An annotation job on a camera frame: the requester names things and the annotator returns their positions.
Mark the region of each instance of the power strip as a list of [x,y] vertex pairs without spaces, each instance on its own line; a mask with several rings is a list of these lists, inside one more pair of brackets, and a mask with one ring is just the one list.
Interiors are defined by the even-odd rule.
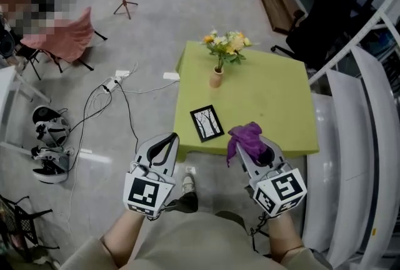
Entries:
[[110,78],[110,80],[108,81],[107,84],[104,83],[104,85],[107,87],[107,89],[108,89],[110,92],[112,92],[116,87],[119,86],[119,84],[115,83],[115,80],[116,80],[119,84],[121,84],[123,78],[122,78],[122,77],[119,77],[119,76],[118,76],[118,77],[114,77],[114,78],[112,78],[112,79]]

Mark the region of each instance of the white sneaker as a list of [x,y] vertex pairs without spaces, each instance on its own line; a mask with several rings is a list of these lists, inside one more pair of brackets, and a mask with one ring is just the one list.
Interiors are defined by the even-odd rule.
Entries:
[[182,193],[193,193],[195,191],[193,175],[191,173],[185,174],[182,179]]

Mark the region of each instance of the gray floor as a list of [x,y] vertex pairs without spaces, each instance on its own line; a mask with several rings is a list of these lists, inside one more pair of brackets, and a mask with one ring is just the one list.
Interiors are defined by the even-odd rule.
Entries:
[[[269,51],[274,44],[286,46],[285,37],[272,32],[260,0],[130,0],[139,3],[131,7],[132,20],[125,14],[113,15],[121,0],[76,0],[71,16],[80,15],[86,6],[92,6],[92,21],[98,32],[107,36],[103,42],[95,37],[93,48],[85,61],[95,70],[82,65],[62,63],[64,72],[42,56],[37,69],[42,81],[35,77],[28,64],[24,77],[52,99],[54,109],[68,108],[66,117],[75,125],[83,116],[83,107],[89,93],[115,70],[130,70],[135,62],[139,67],[123,82],[126,90],[148,90],[169,81],[163,73],[173,71],[187,40],[200,40],[212,28],[220,31],[243,31],[253,42],[253,49]],[[179,84],[147,94],[129,94],[134,128],[139,143],[154,135],[172,131]],[[31,148],[38,145],[34,138],[31,111],[40,104],[29,103],[20,95],[9,118],[9,127],[15,142]],[[68,144],[78,148],[81,127],[70,135]],[[37,223],[39,234],[47,245],[58,244],[59,251],[51,254],[64,262],[89,236],[100,237],[123,212],[123,183],[129,163],[134,157],[135,139],[129,128],[128,110],[124,96],[113,94],[112,104],[85,127],[82,148],[92,152],[91,159],[80,158],[74,174],[57,185],[38,182],[31,169],[36,163],[27,156],[0,149],[0,192],[9,199],[30,195],[26,209],[40,211],[53,209],[52,214]],[[291,161],[304,170],[303,159]],[[261,208],[255,205],[243,189],[247,177],[234,160],[226,167],[225,158],[210,154],[191,153],[183,164],[177,164],[174,175],[179,184],[186,171],[195,173],[200,210],[215,213],[226,209],[240,214],[247,228],[258,223]],[[175,187],[170,199],[180,196],[181,187]],[[301,228],[301,208],[294,212]],[[151,227],[146,222],[141,238]],[[261,251],[267,251],[264,244]]]

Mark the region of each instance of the black pants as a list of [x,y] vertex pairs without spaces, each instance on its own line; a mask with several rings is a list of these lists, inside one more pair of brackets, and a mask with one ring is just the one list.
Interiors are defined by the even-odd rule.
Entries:
[[[195,213],[199,208],[199,199],[195,192],[188,192],[181,196],[179,199],[172,200],[165,211],[180,211],[182,213]],[[230,211],[219,211],[215,214],[217,217],[238,223],[244,230],[244,220],[241,216]]]

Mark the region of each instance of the white cable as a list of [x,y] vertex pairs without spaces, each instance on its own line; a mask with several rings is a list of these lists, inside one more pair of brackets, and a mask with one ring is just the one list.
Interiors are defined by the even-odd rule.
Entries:
[[[135,62],[135,64],[133,65],[133,68],[132,68],[132,70],[129,72],[129,74],[126,74],[125,76],[122,77],[122,81],[123,81],[124,79],[128,78],[128,77],[129,77],[132,73],[134,73],[137,69],[138,69],[138,63]],[[89,101],[88,108],[87,108],[87,112],[89,112],[89,110],[90,110],[91,107],[93,107],[93,109],[94,109],[94,112],[93,112],[93,113],[99,111],[99,110],[102,108],[102,105],[101,105],[102,102],[101,102],[101,100],[99,99],[99,96],[102,95],[102,94],[106,94],[106,93],[105,93],[104,91],[98,92],[98,90],[99,90],[99,89],[102,89],[102,85],[103,85],[108,79],[110,79],[110,78],[111,78],[111,79],[114,79],[113,77],[108,77],[108,78],[105,79],[105,80],[99,85],[99,87],[95,90],[94,94],[91,96],[91,99],[90,99],[90,101]],[[166,88],[166,87],[168,87],[168,86],[170,86],[170,85],[172,85],[172,84],[174,84],[174,83],[176,83],[176,82],[178,82],[178,81],[173,81],[173,82],[170,82],[169,84],[167,84],[166,86],[157,87],[157,88],[154,88],[154,89],[151,89],[151,90],[148,90],[148,91],[125,91],[125,90],[124,90],[124,92],[125,92],[125,93],[137,93],[137,94],[149,93],[149,92],[151,92],[151,91],[156,91],[156,90],[164,89],[164,88]],[[111,93],[108,93],[108,94],[107,94],[107,99],[106,99],[106,104],[108,103],[110,97],[111,97]],[[98,102],[100,103],[100,107],[97,108],[97,109],[96,109],[96,106],[95,106],[95,102],[96,102],[96,101],[98,101]],[[88,118],[88,119],[94,119],[94,118],[99,117],[100,114],[102,114],[104,110],[105,110],[105,108],[104,108],[103,110],[101,110],[98,114],[96,114],[95,116],[90,117],[90,118]],[[79,143],[79,147],[78,147],[77,153],[76,153],[77,158],[76,158],[75,171],[74,171],[74,185],[72,186],[71,195],[70,195],[70,197],[69,197],[69,214],[68,214],[68,218],[67,218],[67,221],[66,221],[66,222],[67,222],[67,225],[68,225],[69,235],[70,235],[71,238],[72,238],[72,243],[74,244],[75,251],[77,251],[77,248],[76,248],[76,244],[75,244],[75,240],[74,240],[74,236],[73,236],[73,233],[72,233],[72,230],[71,230],[71,225],[70,225],[70,223],[69,223],[69,220],[70,220],[71,214],[72,214],[72,200],[73,200],[73,194],[74,194],[74,190],[75,190],[75,186],[76,186],[76,177],[77,177],[77,171],[78,171],[78,166],[79,166],[79,153],[81,152],[81,148],[82,148],[83,136],[84,136],[84,132],[85,132],[85,124],[86,124],[86,120],[83,121],[81,142]]]

